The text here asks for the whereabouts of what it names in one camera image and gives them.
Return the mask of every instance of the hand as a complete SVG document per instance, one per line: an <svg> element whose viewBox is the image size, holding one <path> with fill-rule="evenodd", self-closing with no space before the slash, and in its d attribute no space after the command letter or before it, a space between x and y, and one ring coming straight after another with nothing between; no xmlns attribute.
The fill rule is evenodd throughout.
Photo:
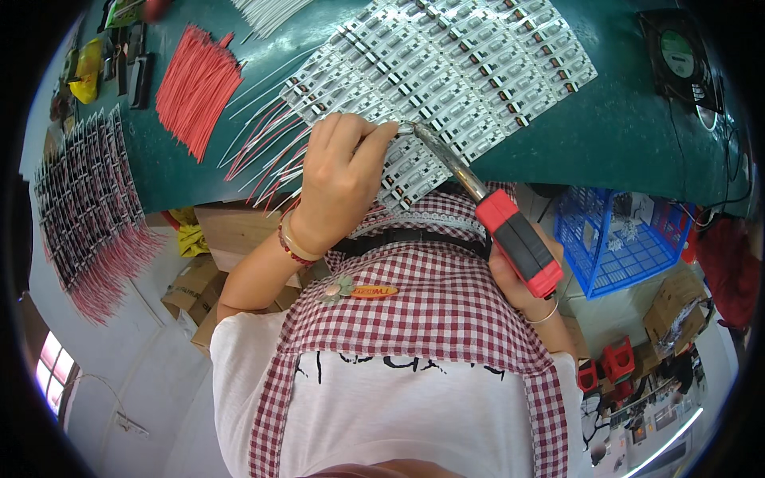
<svg viewBox="0 0 765 478"><path fill-rule="evenodd" d="M542 238L545 246L552 253L552 257L560 264L563 260L563 246L545 234L539 224L532 224L532 227L539 234L539 237ZM496 245L491 247L489 269L491 269L491 275L494 277L496 284L500 286L500 290L505 294L509 304L523 312L523 315L530 322L544 319L555 308L555 301L536 298L529 292L529 289L521 282L513 267Z"/></svg>
<svg viewBox="0 0 765 478"><path fill-rule="evenodd" d="M361 223L380 188L388 143L398 131L396 122L377 126L339 112L314 125L301 201L290 219L295 242L306 252L324 254Z"/></svg>

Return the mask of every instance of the power outlet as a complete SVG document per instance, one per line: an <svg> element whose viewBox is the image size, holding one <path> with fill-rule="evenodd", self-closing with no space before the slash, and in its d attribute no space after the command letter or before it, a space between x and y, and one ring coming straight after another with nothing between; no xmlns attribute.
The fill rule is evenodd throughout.
<svg viewBox="0 0 765 478"><path fill-rule="evenodd" d="M114 414L114 423L122 430L136 434L143 440L148 440L148 431L145 428L119 412Z"/></svg>

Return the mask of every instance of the red plastic stool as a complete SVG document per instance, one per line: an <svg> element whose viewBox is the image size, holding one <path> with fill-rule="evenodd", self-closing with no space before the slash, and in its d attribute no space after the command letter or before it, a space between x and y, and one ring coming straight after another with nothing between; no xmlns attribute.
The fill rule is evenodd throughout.
<svg viewBox="0 0 765 478"><path fill-rule="evenodd" d="M619 342L607 345L603 349L601 367L603 367L608 381L614 385L630 377L635 369L635 356L632 353L629 337L624 337Z"/></svg>
<svg viewBox="0 0 765 478"><path fill-rule="evenodd" d="M625 398L635 393L635 385L630 379L622 380L614 386L614 391L612 393L613 395L611 398L613 398L615 402L624 400Z"/></svg>
<svg viewBox="0 0 765 478"><path fill-rule="evenodd" d="M595 367L594 360L588 360L583 366L579 367L577 383L584 393L597 387L597 368Z"/></svg>

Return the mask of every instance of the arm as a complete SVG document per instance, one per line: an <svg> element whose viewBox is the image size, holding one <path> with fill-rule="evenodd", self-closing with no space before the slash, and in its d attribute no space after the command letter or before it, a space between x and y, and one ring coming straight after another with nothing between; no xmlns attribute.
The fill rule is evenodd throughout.
<svg viewBox="0 0 765 478"><path fill-rule="evenodd" d="M314 125L303 163L301 202L289 218L301 249L323 255L359 225L377 194L388 142L398 130L395 122L378 127L358 115L336 112ZM265 309L300 267L274 232L229 274L218 321Z"/></svg>
<svg viewBox="0 0 765 478"><path fill-rule="evenodd" d="M555 260L560 263L563 259L563 246L547 236L539 224L532 224L532 226L537 234L539 234L539 237L542 238L547 249L550 249ZM526 319L536 330L545 348L550 353L566 352L574 357L574 363L576 363L574 342L571 340L571 336L563 324L560 313L555 311L552 316L545 319L555 308L555 302L538 299L531 295L531 292L518 279L518 275L513 271L513 267L505 259L505 256L502 255L502 252L494 246L489 257L489 268L497 285L500 286L500 290L505 294L507 301L526 316Z"/></svg>

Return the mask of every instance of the bundle of white wires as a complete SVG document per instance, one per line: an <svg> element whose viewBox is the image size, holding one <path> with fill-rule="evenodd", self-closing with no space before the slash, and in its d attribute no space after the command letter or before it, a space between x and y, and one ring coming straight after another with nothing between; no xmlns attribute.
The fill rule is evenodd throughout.
<svg viewBox="0 0 765 478"><path fill-rule="evenodd" d="M267 38L313 0L231 0L257 38Z"/></svg>

